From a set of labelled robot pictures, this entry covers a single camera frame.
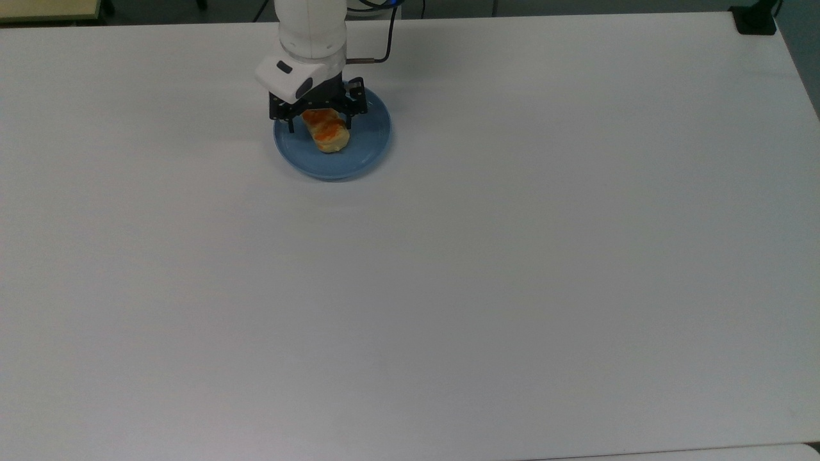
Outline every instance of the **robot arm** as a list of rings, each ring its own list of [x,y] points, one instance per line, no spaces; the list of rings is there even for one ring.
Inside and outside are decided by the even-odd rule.
[[[346,59],[345,0],[274,0],[279,43],[257,68],[257,80],[278,99],[296,104],[341,75]]]

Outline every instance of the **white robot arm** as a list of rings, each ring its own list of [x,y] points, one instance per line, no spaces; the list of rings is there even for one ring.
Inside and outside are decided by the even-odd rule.
[[[256,72],[268,92],[296,104],[341,75],[346,60],[345,0],[274,0],[279,43]]]
[[[381,59],[347,59],[346,0],[274,0],[279,17],[279,43],[256,71],[270,95],[271,119],[285,121],[294,132],[294,118],[308,109],[332,108],[343,113],[347,127],[367,113],[361,77],[342,80],[345,63],[384,62],[390,56],[396,8],[403,0],[358,0],[372,10],[392,9],[387,52]]]

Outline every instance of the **black object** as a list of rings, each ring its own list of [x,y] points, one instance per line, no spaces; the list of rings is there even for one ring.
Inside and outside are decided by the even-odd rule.
[[[759,0],[751,7],[730,7],[737,31],[743,35],[774,35],[777,32],[772,16],[775,4],[777,0]]]
[[[100,2],[100,7],[102,7],[105,14],[109,16],[114,16],[116,13],[116,8],[114,8],[114,2],[112,2],[112,0],[102,0]],[[207,0],[197,0],[197,7],[201,11],[207,10]]]
[[[344,124],[348,129],[352,127],[354,116],[367,113],[367,97],[362,77],[351,79],[345,86],[342,75],[338,74],[305,93],[295,104],[288,104],[273,93],[268,94],[271,120],[287,121],[288,131],[291,133],[294,132],[294,118],[310,109],[330,108],[343,113],[346,116]]]
[[[355,11],[355,12],[365,12],[369,13],[371,11],[382,11],[382,10],[389,10],[390,8],[398,8],[402,6],[404,0],[388,0],[381,5],[378,3],[370,2],[369,0],[359,0],[363,5],[368,7],[365,10],[359,10],[357,8],[348,8],[348,11]]]
[[[313,77],[308,77],[307,80],[302,82],[299,88],[296,90],[296,98],[301,99],[302,96],[305,95],[308,91],[313,88]]]
[[[114,3],[111,0],[102,0],[100,6],[102,7],[102,10],[105,12],[105,14],[109,16],[114,16],[114,13],[116,13]]]
[[[259,21],[259,16],[261,16],[262,12],[265,11],[265,7],[267,6],[267,3],[269,1],[270,0],[265,0],[264,2],[262,2],[262,6],[259,7],[259,11],[257,11],[257,15],[253,17],[253,21],[251,21],[251,22]]]
[[[276,67],[279,67],[279,70],[283,71],[285,74],[289,74],[294,71],[294,68],[285,64],[284,61],[277,62]]]

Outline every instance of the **white table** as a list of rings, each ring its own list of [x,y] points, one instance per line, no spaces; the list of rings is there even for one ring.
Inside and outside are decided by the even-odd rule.
[[[323,183],[271,137],[274,33],[0,30],[0,459],[820,439],[820,123],[780,35],[401,21],[345,74],[390,153]]]

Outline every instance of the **black cable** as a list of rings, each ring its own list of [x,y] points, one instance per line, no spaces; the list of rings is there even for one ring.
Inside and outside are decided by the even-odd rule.
[[[252,21],[252,22],[259,21],[259,16],[261,16],[261,15],[262,15],[262,12],[263,12],[263,11],[265,11],[265,7],[267,6],[267,3],[268,3],[269,1],[270,1],[270,0],[265,0],[264,2],[262,2],[262,6],[259,8],[259,11],[257,12],[257,15],[253,18],[253,21]]]
[[[393,14],[390,15],[390,29],[387,32],[387,51],[385,51],[385,57],[382,57],[381,59],[376,59],[376,64],[385,62],[387,61],[387,58],[390,57],[390,46],[393,45],[393,23],[396,21],[396,11],[398,9],[398,6],[396,8],[393,8]]]
[[[382,4],[373,3],[373,2],[370,2],[369,0],[359,0],[359,2],[364,4],[365,6],[368,6],[369,8],[367,8],[366,10],[359,10],[357,8],[348,8],[348,11],[353,11],[353,12],[356,12],[356,13],[371,13],[371,12],[374,12],[374,11],[384,11],[384,10],[389,10],[391,8],[400,7],[402,5],[402,3],[404,3],[404,0],[391,0],[389,3],[384,2]]]

